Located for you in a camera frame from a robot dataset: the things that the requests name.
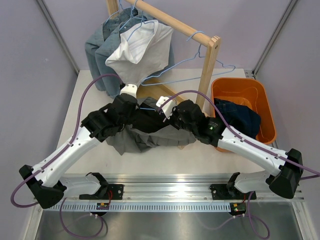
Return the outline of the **grey pleated skirt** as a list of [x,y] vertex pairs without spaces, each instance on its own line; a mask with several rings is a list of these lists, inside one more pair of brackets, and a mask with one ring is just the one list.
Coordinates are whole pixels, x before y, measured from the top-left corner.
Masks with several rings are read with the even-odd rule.
[[[138,100],[139,106],[144,99]],[[107,138],[106,143],[122,156],[125,153],[143,153],[158,146],[182,147],[196,141],[191,132],[176,129],[163,120],[164,116],[158,112],[139,108],[134,122]]]

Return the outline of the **white shirt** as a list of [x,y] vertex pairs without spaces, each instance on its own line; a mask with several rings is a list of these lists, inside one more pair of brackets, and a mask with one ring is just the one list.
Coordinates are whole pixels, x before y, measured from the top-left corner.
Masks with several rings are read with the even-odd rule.
[[120,44],[105,60],[126,84],[139,86],[153,73],[169,66],[174,29],[158,20],[147,21],[129,40],[120,34]]

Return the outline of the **dark blue denim skirt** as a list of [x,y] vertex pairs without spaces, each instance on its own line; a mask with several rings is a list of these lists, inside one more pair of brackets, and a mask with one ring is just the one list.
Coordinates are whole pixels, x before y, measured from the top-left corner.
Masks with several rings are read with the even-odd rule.
[[241,133],[255,139],[260,131],[261,117],[245,105],[214,98],[214,104],[225,121]]

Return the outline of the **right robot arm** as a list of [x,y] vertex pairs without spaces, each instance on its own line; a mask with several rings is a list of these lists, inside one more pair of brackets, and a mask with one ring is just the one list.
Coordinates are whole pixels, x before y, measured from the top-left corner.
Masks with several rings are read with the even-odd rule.
[[263,170],[252,173],[235,172],[222,191],[230,199],[237,199],[249,192],[270,190],[274,194],[292,199],[295,196],[303,169],[302,154],[296,150],[284,151],[254,140],[233,127],[226,127],[217,117],[208,117],[191,100],[166,110],[170,123],[191,132],[203,144],[238,154]]

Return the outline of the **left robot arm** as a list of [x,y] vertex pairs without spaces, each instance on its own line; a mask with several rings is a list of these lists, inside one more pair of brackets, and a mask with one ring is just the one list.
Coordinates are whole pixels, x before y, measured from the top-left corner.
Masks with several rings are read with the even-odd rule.
[[135,95],[121,93],[112,103],[90,112],[73,136],[46,159],[34,166],[20,168],[21,177],[43,209],[69,197],[82,200],[108,198],[109,184],[100,173],[82,177],[65,177],[64,174],[84,154],[130,124],[137,106]]

